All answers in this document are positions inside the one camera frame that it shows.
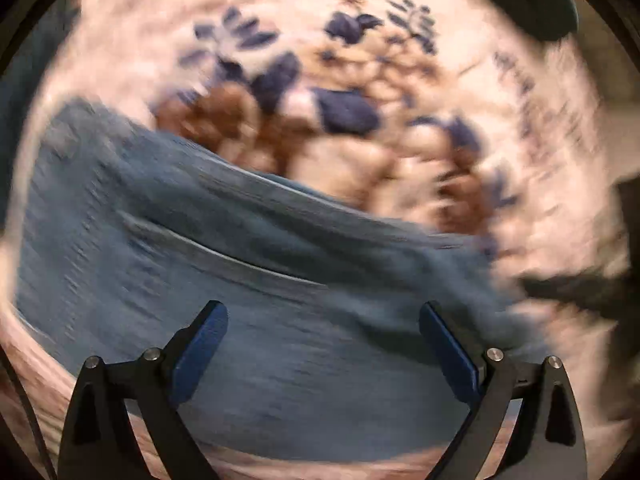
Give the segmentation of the light blue denim jeans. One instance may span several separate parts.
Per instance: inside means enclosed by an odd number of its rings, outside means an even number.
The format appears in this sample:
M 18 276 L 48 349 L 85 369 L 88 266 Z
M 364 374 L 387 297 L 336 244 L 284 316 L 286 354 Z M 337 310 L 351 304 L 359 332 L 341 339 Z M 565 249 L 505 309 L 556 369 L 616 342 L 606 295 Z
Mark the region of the light blue denim jeans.
M 544 337 L 462 235 L 384 221 L 75 100 L 29 187 L 15 304 L 66 370 L 140 356 L 210 300 L 228 333 L 182 417 L 262 457 L 373 462 L 448 442 L 465 406 L 419 333 L 435 301 L 524 360 Z

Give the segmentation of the floral fleece bed blanket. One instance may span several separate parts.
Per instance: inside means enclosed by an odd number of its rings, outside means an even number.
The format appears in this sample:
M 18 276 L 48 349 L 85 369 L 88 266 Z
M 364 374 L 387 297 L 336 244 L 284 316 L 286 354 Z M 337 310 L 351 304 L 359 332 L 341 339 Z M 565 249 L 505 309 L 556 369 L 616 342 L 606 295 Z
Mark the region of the floral fleece bed blanket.
M 536 47 L 487 0 L 72 1 L 80 13 L 30 103 L 13 168 L 17 281 L 4 314 L 51 451 L 76 372 L 40 344 L 16 288 L 44 133 L 84 100 L 372 218 L 469 237 L 492 286 L 544 337 L 544 354 L 562 356 L 589 472 L 605 471 L 627 435 L 594 400 L 606 327 L 504 291 L 523 271 L 579 270 L 596 255 L 605 215 L 596 98 L 574 44 Z M 312 462 L 196 440 L 227 474 L 256 479 L 408 479 L 449 442 Z

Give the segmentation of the folded dark blue jeans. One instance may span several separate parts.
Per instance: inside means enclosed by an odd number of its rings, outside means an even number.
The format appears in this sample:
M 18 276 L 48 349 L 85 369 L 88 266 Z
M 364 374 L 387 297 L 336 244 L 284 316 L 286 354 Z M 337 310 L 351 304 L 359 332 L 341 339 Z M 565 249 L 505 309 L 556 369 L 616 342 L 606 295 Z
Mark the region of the folded dark blue jeans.
M 30 103 L 47 66 L 80 13 L 72 0 L 58 0 L 17 50 L 1 77 L 1 229 L 6 226 L 18 144 Z

